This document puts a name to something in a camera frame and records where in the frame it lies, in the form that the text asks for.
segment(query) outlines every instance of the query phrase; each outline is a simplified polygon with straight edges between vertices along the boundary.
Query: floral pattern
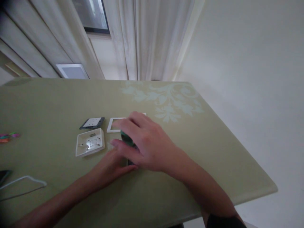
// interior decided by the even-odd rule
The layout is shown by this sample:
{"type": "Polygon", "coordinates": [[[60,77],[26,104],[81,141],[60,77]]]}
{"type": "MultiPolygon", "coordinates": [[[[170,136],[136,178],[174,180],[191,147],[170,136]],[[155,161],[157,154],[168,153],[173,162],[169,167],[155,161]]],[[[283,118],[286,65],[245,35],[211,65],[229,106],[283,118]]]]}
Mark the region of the floral pattern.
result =
{"type": "Polygon", "coordinates": [[[126,81],[126,87],[122,88],[124,94],[133,95],[133,101],[154,101],[156,105],[155,117],[162,118],[164,122],[177,122],[184,113],[193,116],[193,113],[204,112],[201,103],[196,99],[199,94],[188,83],[171,83],[163,87],[149,85],[148,91],[141,89],[143,82],[126,81]]]}

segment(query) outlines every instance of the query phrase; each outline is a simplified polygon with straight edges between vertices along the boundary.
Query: sleeve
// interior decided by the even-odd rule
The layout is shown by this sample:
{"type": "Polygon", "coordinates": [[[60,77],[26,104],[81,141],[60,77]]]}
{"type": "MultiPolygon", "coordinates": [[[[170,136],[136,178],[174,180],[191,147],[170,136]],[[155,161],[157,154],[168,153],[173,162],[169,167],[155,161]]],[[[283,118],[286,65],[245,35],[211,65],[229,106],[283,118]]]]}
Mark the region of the sleeve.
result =
{"type": "Polygon", "coordinates": [[[221,218],[211,214],[207,228],[246,228],[246,226],[236,217],[221,218]]]}

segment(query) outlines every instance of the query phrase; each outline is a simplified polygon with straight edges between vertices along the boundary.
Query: white wall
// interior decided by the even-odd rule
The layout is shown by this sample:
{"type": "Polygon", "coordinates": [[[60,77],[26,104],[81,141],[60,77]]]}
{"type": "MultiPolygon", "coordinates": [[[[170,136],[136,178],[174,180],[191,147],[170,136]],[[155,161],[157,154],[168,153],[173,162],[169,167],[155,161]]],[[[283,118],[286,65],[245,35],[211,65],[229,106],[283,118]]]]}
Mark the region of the white wall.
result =
{"type": "Polygon", "coordinates": [[[119,80],[114,44],[109,35],[88,35],[105,79],[119,80]]]}
{"type": "Polygon", "coordinates": [[[237,206],[240,216],[304,227],[304,1],[208,1],[177,79],[196,87],[278,186],[237,206]]]}
{"type": "Polygon", "coordinates": [[[0,86],[13,80],[14,77],[0,67],[0,86]]]}

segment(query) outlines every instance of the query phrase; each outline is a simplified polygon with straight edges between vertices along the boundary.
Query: green object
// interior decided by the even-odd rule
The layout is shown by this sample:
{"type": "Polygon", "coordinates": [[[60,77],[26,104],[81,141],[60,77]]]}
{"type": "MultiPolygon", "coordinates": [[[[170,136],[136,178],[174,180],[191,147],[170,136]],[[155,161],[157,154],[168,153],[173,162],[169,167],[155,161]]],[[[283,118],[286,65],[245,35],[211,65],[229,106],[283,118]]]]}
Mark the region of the green object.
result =
{"type": "Polygon", "coordinates": [[[124,141],[126,144],[128,144],[131,147],[136,147],[135,143],[133,140],[128,136],[126,133],[124,133],[122,130],[120,131],[121,139],[124,141]]]}

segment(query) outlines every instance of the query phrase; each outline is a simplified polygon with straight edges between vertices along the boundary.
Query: tabletop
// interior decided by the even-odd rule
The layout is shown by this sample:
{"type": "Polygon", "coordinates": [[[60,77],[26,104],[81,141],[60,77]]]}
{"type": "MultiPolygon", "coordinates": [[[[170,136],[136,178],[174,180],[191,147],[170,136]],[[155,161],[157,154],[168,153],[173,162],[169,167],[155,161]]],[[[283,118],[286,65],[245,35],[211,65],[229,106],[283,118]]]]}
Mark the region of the tabletop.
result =
{"type": "MultiPolygon", "coordinates": [[[[110,118],[145,112],[172,141],[202,166],[240,204],[277,191],[275,183],[216,113],[187,82],[81,79],[15,79],[0,86],[0,133],[19,133],[0,145],[6,182],[31,175],[45,188],[2,201],[10,223],[86,174],[111,149],[119,133],[107,133],[110,118]],[[106,148],[75,157],[79,127],[105,117],[106,148]]],[[[21,181],[1,190],[1,198],[35,188],[21,181]]],[[[89,196],[56,227],[168,227],[200,216],[182,183],[160,172],[137,170],[89,196]]]]}

